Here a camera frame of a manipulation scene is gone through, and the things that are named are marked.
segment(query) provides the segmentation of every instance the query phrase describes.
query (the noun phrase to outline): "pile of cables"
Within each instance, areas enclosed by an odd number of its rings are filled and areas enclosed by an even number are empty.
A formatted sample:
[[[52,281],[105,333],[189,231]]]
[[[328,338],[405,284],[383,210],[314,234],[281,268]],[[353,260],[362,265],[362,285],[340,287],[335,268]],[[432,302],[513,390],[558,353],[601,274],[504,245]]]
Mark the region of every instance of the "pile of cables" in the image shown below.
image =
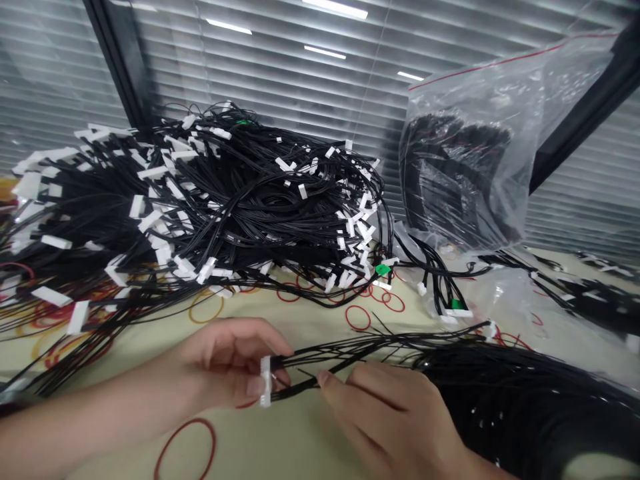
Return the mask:
[[[266,127],[230,102],[152,132],[89,124],[75,135],[81,148],[14,168],[19,209],[0,233],[0,332],[64,308],[68,335],[91,332],[42,394],[127,325],[206,288],[228,298],[262,287],[328,308],[372,284],[391,289],[379,161],[350,141]],[[276,268],[309,285],[278,281]]]
[[[412,120],[400,143],[409,226],[436,232],[464,251],[494,251],[518,243],[520,233],[506,223],[508,215],[494,199],[510,142],[508,129],[466,123],[456,115]]]
[[[560,479],[566,466],[584,453],[640,462],[638,398],[548,356],[485,343],[475,333],[485,326],[450,333],[376,329],[298,350],[292,357],[272,357],[271,369],[333,362],[329,370],[336,373],[382,356],[392,365],[410,365],[439,388],[464,444],[523,480]],[[274,391],[271,399],[315,387],[311,375]]]
[[[572,316],[579,315],[614,332],[640,335],[640,295],[598,280],[577,277],[552,278],[506,251],[498,251],[494,255],[481,255],[479,259],[492,265],[528,271],[534,284]],[[561,269],[557,262],[547,260],[542,263]]]

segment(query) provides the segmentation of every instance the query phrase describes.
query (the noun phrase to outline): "patterned tablecloth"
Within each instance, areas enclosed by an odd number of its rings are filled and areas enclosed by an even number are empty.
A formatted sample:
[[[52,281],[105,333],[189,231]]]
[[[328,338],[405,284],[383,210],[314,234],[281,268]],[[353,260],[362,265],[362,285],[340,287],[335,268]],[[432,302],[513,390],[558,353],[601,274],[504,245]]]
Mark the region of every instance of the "patterned tablecloth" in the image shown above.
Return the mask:
[[[598,277],[630,291],[638,290],[627,282],[598,274],[570,255],[550,252],[542,255],[560,261],[570,273],[580,277]],[[280,280],[297,281],[294,275],[276,273]],[[477,280],[458,282],[477,314],[476,320],[491,318],[498,325],[501,336],[494,341],[509,345],[518,341],[525,348],[601,372],[640,390],[639,358],[624,348],[622,339],[589,322],[567,316],[542,292],[532,288],[528,280],[524,280],[526,289],[514,288],[513,285],[521,279],[506,275],[494,277],[492,273]],[[358,335],[349,323],[356,328],[365,328],[370,323],[374,325],[377,322],[374,313],[392,331],[437,331],[442,325],[427,314],[422,304],[424,298],[420,298],[401,278],[408,279],[409,276],[408,272],[403,274],[400,269],[389,294],[380,287],[373,287],[349,305],[332,309],[322,308],[289,293],[262,289],[236,294],[230,299],[206,293],[204,297],[194,298],[162,314],[174,315],[127,328],[106,355],[80,372],[66,388],[78,389],[130,369],[184,339],[203,324],[222,317],[264,317],[284,333],[294,348]],[[10,377],[44,352],[63,331],[69,314],[67,311],[24,328],[24,333],[36,333],[30,338],[2,343],[0,380]],[[37,334],[43,325],[57,322],[60,330]],[[61,345],[44,358],[38,368],[45,369],[55,364],[81,338]],[[308,370],[316,373],[319,368],[310,366]],[[367,478],[316,390],[276,402],[266,410],[254,406],[236,411],[210,410],[199,416],[211,422],[216,435],[215,457],[207,478]],[[69,478],[152,478],[159,454],[170,436],[171,432],[136,448],[94,459]],[[161,478],[200,478],[210,451],[211,434],[207,428],[198,423],[189,425],[176,435],[167,449],[159,470]],[[590,467],[589,478],[596,478],[592,476],[594,474]]]

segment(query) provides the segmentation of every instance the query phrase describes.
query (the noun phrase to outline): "ceiling light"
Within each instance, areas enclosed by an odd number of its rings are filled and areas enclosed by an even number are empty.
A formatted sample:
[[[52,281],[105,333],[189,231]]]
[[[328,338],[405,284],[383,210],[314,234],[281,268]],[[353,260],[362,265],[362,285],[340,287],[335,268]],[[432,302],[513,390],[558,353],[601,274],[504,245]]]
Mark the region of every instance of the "ceiling light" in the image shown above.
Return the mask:
[[[222,22],[218,22],[217,20],[211,20],[211,19],[206,19],[207,22],[209,22],[212,25],[215,25],[216,27],[222,27],[222,28],[228,28],[229,30],[235,30],[241,33],[248,33],[249,35],[253,35],[251,33],[251,30],[249,29],[245,29],[242,27],[236,27],[235,25],[230,25],[228,23],[222,23]]]
[[[348,7],[343,5],[342,3],[332,2],[331,0],[302,0],[304,3],[309,3],[311,5],[315,5],[316,7],[326,8],[327,10],[333,10],[338,13],[344,13],[345,15],[350,15],[352,17],[367,18],[369,12],[366,10],[355,9],[353,7]]]
[[[323,55],[328,55],[330,57],[340,58],[342,60],[347,58],[347,56],[346,55],[342,55],[342,53],[335,53],[335,52],[330,52],[328,50],[317,49],[315,47],[310,47],[308,45],[305,45],[305,50],[314,51],[316,53],[322,53]]]
[[[416,80],[416,81],[424,80],[424,78],[418,77],[416,75],[411,75],[410,73],[398,72],[398,75],[402,75],[403,77],[410,78],[410,79]]]

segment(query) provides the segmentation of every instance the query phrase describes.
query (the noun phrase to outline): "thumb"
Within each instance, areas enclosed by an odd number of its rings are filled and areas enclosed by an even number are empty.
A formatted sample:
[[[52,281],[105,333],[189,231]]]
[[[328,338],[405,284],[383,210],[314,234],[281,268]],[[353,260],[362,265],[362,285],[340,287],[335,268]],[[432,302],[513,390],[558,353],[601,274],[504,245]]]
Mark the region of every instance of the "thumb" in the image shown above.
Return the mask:
[[[210,373],[207,402],[210,407],[233,408],[258,400],[265,392],[265,380],[236,371]]]
[[[339,409],[347,395],[348,386],[326,370],[318,373],[317,380],[322,391],[322,396],[329,406],[333,409]]]

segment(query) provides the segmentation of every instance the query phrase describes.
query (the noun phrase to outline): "fingernail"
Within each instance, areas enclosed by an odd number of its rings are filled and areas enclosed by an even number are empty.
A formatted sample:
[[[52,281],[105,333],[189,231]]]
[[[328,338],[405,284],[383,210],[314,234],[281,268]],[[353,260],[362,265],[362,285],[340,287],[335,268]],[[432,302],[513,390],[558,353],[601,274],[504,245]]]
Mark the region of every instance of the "fingernail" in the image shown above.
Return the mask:
[[[318,373],[318,384],[320,384],[320,387],[325,386],[330,376],[331,374],[326,370],[322,370],[322,372]]]
[[[265,392],[265,380],[262,377],[251,377],[247,382],[247,396],[258,397]]]

